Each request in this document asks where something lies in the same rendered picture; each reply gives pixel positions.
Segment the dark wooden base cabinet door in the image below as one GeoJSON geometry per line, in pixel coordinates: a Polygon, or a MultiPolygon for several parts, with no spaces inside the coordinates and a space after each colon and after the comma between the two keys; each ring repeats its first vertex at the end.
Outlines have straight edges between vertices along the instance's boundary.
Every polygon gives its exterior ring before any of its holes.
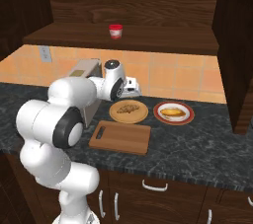
{"type": "MultiPolygon", "coordinates": [[[[60,213],[58,191],[37,184],[34,177],[21,165],[18,156],[7,154],[7,160],[30,207],[36,224],[51,224],[60,213]]],[[[91,209],[99,217],[101,224],[112,224],[109,205],[108,172],[100,170],[99,174],[99,186],[92,194],[87,196],[87,201],[91,209]],[[104,218],[101,217],[99,209],[99,192],[101,189],[103,190],[103,206],[106,212],[104,218]]]]}
{"type": "Polygon", "coordinates": [[[209,187],[197,224],[207,224],[208,211],[212,211],[211,224],[253,224],[253,193],[209,187]]]}
{"type": "Polygon", "coordinates": [[[112,189],[111,201],[114,224],[197,224],[202,207],[202,202],[126,189],[112,189]],[[115,219],[116,192],[119,194],[119,221],[115,219]]]}

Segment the wooden cutting board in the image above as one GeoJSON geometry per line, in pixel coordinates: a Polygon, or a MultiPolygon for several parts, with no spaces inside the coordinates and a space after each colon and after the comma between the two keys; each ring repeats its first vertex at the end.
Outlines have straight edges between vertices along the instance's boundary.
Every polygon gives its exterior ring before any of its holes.
{"type": "Polygon", "coordinates": [[[145,155],[151,127],[101,120],[90,141],[91,148],[145,155]]]}

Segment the brown croissant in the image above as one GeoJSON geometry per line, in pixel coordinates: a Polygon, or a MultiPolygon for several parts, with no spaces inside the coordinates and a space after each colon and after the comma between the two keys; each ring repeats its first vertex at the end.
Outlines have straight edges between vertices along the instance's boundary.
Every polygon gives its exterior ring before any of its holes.
{"type": "Polygon", "coordinates": [[[117,110],[117,113],[131,113],[139,109],[138,105],[127,104],[117,110]]]}

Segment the red lidded jam jar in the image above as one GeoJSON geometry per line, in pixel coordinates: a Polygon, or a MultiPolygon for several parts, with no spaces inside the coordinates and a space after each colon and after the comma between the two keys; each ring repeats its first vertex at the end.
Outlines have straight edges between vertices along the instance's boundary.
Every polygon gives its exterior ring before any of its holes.
{"type": "Polygon", "coordinates": [[[109,32],[110,32],[111,38],[113,39],[121,38],[122,32],[123,32],[123,26],[120,24],[109,25],[109,32]]]}

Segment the golden oblong pastry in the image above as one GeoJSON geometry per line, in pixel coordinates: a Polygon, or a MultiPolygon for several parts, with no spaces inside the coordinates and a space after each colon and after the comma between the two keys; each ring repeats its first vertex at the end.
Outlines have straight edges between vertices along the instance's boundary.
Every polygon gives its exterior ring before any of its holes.
{"type": "Polygon", "coordinates": [[[166,117],[182,117],[186,115],[185,112],[177,108],[163,109],[160,112],[163,116],[166,116],[166,117]]]}

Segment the dark wooden wall cabinet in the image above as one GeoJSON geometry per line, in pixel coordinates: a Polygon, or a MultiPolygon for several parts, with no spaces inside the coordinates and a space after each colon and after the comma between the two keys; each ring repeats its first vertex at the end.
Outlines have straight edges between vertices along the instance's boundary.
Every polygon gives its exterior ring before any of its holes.
{"type": "Polygon", "coordinates": [[[216,0],[50,0],[53,22],[26,44],[215,55],[216,0]],[[123,26],[113,39],[109,25],[123,26]]]}

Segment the round wooden plate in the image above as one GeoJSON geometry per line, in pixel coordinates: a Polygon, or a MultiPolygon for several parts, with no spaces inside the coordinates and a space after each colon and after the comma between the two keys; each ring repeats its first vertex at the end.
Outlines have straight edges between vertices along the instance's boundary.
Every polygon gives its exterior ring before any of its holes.
{"type": "Polygon", "coordinates": [[[136,100],[123,100],[116,102],[109,109],[111,118],[121,123],[138,123],[143,121],[148,116],[147,106],[136,100]],[[135,104],[139,106],[139,109],[131,113],[117,113],[117,110],[124,105],[135,104]]]}

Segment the grey wall outlet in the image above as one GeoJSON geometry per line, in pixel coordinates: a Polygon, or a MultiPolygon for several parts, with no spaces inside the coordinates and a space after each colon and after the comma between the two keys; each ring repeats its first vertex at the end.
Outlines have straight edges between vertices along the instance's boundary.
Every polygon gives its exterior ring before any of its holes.
{"type": "Polygon", "coordinates": [[[39,51],[42,62],[52,62],[50,49],[47,45],[40,45],[39,51]]]}

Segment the silver toaster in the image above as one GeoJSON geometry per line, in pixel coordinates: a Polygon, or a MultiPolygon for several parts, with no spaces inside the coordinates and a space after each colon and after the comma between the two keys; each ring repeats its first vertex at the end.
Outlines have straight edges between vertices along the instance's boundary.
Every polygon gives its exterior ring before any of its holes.
{"type": "MultiPolygon", "coordinates": [[[[80,60],[68,73],[68,76],[78,77],[101,77],[102,66],[101,61],[98,58],[82,59],[80,60]]],[[[88,127],[100,106],[101,101],[96,100],[92,105],[85,107],[82,110],[84,124],[88,127]]]]}

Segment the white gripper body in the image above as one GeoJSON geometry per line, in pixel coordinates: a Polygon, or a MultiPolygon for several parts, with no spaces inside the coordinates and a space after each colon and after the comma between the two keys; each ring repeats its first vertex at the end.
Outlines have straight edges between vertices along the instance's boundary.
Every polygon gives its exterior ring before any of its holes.
{"type": "Polygon", "coordinates": [[[125,85],[124,91],[122,93],[123,98],[139,97],[141,95],[142,93],[138,85],[136,86],[125,85]]]}

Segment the dark wooden drawer front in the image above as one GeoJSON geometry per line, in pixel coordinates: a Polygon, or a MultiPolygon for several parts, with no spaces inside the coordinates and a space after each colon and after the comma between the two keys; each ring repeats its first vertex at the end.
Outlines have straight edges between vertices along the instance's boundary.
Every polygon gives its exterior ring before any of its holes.
{"type": "Polygon", "coordinates": [[[113,188],[136,190],[142,193],[149,193],[162,197],[175,197],[179,200],[190,200],[192,202],[201,202],[204,199],[207,190],[205,186],[155,179],[147,176],[120,173],[116,171],[109,172],[109,185],[113,188]],[[142,187],[142,180],[145,180],[147,185],[153,187],[164,187],[167,183],[168,189],[163,192],[145,189],[142,187]]]}

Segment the red rimmed white plate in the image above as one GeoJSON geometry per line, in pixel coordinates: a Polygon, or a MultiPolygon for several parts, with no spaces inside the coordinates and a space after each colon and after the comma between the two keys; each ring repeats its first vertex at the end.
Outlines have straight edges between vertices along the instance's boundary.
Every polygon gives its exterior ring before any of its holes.
{"type": "Polygon", "coordinates": [[[153,108],[153,113],[157,119],[171,125],[184,125],[191,122],[195,117],[195,113],[193,109],[189,107],[188,105],[183,104],[181,102],[161,102],[153,108]],[[186,115],[182,117],[163,116],[160,111],[163,109],[168,109],[168,108],[180,109],[183,112],[185,112],[186,115]]]}

